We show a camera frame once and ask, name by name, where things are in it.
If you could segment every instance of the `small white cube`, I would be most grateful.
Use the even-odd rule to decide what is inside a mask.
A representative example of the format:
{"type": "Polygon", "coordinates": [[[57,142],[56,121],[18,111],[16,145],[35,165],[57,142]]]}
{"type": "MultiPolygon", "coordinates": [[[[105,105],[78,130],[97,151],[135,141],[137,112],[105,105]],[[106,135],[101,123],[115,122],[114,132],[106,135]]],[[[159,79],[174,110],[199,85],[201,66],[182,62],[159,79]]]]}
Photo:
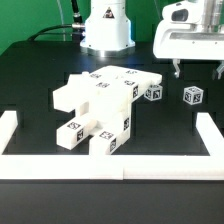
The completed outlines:
{"type": "Polygon", "coordinates": [[[183,101],[190,105],[199,104],[202,102],[204,90],[199,89],[196,86],[184,88],[183,101]]]}
{"type": "Polygon", "coordinates": [[[151,85],[145,92],[144,97],[150,101],[162,99],[163,87],[160,85],[151,85]]]}

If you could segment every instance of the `cable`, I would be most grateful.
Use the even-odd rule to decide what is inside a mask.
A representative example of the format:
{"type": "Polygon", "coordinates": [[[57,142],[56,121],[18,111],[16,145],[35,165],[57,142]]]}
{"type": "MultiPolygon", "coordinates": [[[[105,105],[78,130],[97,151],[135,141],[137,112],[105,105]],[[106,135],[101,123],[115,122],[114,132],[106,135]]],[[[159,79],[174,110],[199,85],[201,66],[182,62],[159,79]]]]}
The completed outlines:
{"type": "Polygon", "coordinates": [[[61,7],[61,1],[57,0],[57,3],[58,3],[58,9],[59,9],[59,12],[60,12],[60,17],[61,17],[61,24],[64,25],[65,22],[64,22],[63,10],[62,10],[62,7],[61,7]]]}
{"type": "Polygon", "coordinates": [[[159,17],[159,20],[161,21],[162,20],[162,16],[160,14],[159,5],[158,5],[157,0],[154,0],[154,3],[155,3],[155,6],[156,6],[157,15],[159,17]]]}
{"type": "Polygon", "coordinates": [[[63,28],[72,28],[72,24],[64,24],[64,25],[51,26],[51,27],[45,28],[43,30],[40,30],[38,33],[32,35],[31,37],[29,37],[27,40],[28,41],[34,41],[38,36],[42,35],[43,33],[47,32],[47,31],[56,30],[56,29],[63,29],[63,28]]]}
{"type": "Polygon", "coordinates": [[[74,23],[82,23],[82,16],[79,12],[77,0],[71,0],[71,3],[72,3],[72,9],[73,9],[74,23]]]}

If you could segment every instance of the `black tabletop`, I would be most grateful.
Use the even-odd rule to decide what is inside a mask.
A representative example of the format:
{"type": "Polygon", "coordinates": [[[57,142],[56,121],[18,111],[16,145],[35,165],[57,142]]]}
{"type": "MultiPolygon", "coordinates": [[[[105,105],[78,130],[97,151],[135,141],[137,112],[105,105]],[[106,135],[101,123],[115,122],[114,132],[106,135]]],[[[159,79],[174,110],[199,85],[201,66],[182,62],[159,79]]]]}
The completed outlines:
{"type": "MultiPolygon", "coordinates": [[[[52,92],[69,74],[116,65],[162,75],[163,98],[132,107],[131,138],[116,155],[207,155],[196,128],[208,112],[224,130],[224,79],[213,80],[216,61],[156,59],[151,43],[135,53],[100,58],[72,42],[17,42],[0,56],[0,113],[18,112],[19,125],[5,155],[88,154],[88,139],[73,150],[56,145],[56,129],[75,116],[53,109],[52,92]],[[203,102],[183,102],[185,87],[204,90],[203,102]]],[[[1,223],[223,223],[223,182],[203,181],[0,181],[1,223]]]]}

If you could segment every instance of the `white block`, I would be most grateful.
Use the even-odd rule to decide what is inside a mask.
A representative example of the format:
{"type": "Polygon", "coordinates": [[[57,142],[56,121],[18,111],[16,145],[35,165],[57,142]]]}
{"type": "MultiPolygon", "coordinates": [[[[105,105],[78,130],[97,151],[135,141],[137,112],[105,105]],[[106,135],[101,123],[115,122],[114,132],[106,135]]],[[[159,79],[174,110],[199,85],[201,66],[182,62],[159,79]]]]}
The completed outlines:
{"type": "Polygon", "coordinates": [[[224,158],[224,138],[208,113],[198,113],[197,130],[211,156],[224,158]]]}
{"type": "Polygon", "coordinates": [[[126,111],[129,105],[128,95],[124,89],[111,88],[108,94],[98,95],[91,99],[89,112],[94,119],[106,123],[117,113],[126,111]]]}
{"type": "Polygon", "coordinates": [[[18,125],[16,111],[5,111],[0,118],[0,154],[2,154],[18,125]]]}
{"type": "Polygon", "coordinates": [[[54,109],[71,112],[86,103],[87,97],[78,89],[66,85],[53,91],[54,109]]]}
{"type": "Polygon", "coordinates": [[[144,97],[150,101],[162,99],[163,87],[160,85],[151,85],[145,92],[144,97]]]}
{"type": "Polygon", "coordinates": [[[107,156],[92,158],[90,179],[123,180],[123,166],[119,162],[111,162],[107,156]]]}
{"type": "Polygon", "coordinates": [[[97,122],[92,119],[90,114],[75,117],[57,129],[57,145],[66,149],[73,149],[87,136],[96,126],[97,122]]]}
{"type": "Polygon", "coordinates": [[[111,122],[90,140],[89,155],[110,155],[125,141],[127,129],[130,129],[130,117],[117,114],[111,122]]]}
{"type": "Polygon", "coordinates": [[[184,88],[183,101],[190,105],[199,104],[202,102],[203,92],[204,90],[196,86],[184,88]]]}

